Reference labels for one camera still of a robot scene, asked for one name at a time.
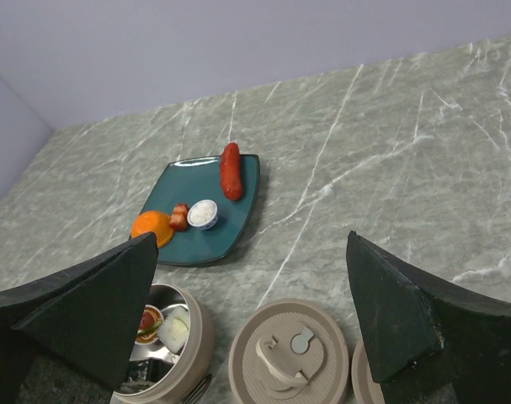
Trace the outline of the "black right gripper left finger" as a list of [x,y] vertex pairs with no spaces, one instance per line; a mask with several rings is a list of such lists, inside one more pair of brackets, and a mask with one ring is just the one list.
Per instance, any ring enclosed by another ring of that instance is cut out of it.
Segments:
[[157,266],[154,233],[0,291],[0,403],[108,403]]

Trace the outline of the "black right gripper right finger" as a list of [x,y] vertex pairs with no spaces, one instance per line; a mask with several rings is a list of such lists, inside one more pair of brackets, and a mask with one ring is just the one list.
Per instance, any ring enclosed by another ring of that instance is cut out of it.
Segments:
[[354,231],[346,262],[371,376],[387,403],[511,403],[511,303]]

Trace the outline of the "white sushi roll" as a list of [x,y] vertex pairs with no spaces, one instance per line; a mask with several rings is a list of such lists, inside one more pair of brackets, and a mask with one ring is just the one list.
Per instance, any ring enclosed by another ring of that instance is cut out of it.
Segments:
[[190,329],[189,311],[183,306],[173,308],[157,329],[159,341],[173,354],[179,354],[187,342]]

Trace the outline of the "orange half fruit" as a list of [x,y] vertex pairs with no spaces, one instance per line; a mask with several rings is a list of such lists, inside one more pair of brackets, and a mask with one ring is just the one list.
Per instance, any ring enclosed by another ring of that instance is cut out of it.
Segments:
[[135,238],[152,232],[157,240],[157,248],[162,248],[174,236],[174,229],[170,226],[170,220],[171,216],[167,213],[156,210],[145,211],[134,220],[130,230],[130,237]]

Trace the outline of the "red sausage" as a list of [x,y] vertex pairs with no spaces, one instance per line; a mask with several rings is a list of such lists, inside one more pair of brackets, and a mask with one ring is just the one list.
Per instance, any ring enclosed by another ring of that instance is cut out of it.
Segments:
[[237,201],[243,196],[242,156],[236,142],[227,144],[221,154],[220,186],[229,200]]

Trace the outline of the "right steel lunch container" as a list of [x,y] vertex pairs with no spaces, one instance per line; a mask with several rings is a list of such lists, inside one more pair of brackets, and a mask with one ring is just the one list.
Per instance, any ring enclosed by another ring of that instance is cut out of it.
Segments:
[[173,308],[189,311],[190,329],[180,353],[171,353],[159,339],[132,349],[125,379],[113,397],[124,403],[195,403],[204,394],[215,347],[215,328],[208,310],[187,290],[153,284],[146,305],[163,317]]

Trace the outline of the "beige lid right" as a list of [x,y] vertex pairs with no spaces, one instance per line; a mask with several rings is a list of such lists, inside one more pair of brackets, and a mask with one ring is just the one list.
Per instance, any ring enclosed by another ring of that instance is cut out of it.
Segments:
[[385,404],[381,386],[375,383],[362,338],[359,339],[351,362],[351,381],[359,404]]

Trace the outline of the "red bacon roll piece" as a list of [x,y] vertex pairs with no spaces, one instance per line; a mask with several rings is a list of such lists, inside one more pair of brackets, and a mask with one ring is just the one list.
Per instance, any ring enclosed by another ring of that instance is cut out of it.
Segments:
[[189,206],[187,204],[177,204],[170,215],[169,225],[174,231],[186,231],[189,227],[187,216]]

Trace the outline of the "small white rice bowl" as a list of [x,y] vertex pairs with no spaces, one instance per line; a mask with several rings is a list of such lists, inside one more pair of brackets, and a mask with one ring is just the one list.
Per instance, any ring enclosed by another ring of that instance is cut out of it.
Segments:
[[214,200],[202,199],[189,209],[187,220],[190,226],[199,230],[209,230],[219,219],[218,205]]

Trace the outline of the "teal square plate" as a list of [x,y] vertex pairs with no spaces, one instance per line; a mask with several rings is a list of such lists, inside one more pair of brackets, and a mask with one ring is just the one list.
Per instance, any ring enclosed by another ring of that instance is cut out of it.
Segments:
[[223,161],[172,162],[157,180],[130,237],[153,233],[160,264],[199,266],[224,258],[237,243],[255,205],[260,164],[253,154]]

